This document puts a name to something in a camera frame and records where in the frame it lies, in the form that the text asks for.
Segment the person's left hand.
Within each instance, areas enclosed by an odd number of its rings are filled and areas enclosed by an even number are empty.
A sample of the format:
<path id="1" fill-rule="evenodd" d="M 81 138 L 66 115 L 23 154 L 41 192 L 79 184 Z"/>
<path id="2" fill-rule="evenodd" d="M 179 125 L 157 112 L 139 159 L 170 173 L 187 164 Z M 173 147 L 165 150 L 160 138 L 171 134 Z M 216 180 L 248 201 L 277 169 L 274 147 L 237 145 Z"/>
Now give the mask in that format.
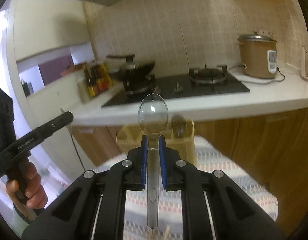
<path id="1" fill-rule="evenodd" d="M 27 215 L 29 210 L 43 209 L 47 204 L 48 197 L 43 186 L 41 185 L 41 176 L 37 173 L 35 165 L 27 160 L 26 167 L 26 177 L 28 179 L 28 184 L 25 190 L 25 195 L 28 198 L 27 203 L 25 205 L 22 204 L 16 196 L 16 192 L 19 189 L 17 180 L 7 181 L 6 193 L 16 208 L 21 213 L 23 213 L 24 216 L 29 216 Z"/>

